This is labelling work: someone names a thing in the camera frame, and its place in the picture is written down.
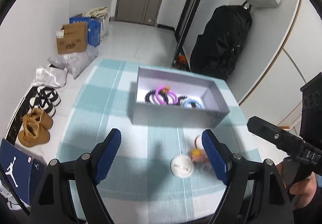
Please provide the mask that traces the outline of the right hand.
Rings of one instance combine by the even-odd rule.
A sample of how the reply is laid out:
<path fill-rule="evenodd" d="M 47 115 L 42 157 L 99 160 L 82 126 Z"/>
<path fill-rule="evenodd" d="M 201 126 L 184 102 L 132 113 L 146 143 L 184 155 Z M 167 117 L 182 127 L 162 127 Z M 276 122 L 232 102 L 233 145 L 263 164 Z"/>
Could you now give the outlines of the right hand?
<path fill-rule="evenodd" d="M 314 172 L 306 179 L 293 184 L 289 188 L 289 193 L 297 197 L 297 201 L 293 205 L 293 210 L 302 209 L 312 201 L 317 191 L 317 180 Z"/>

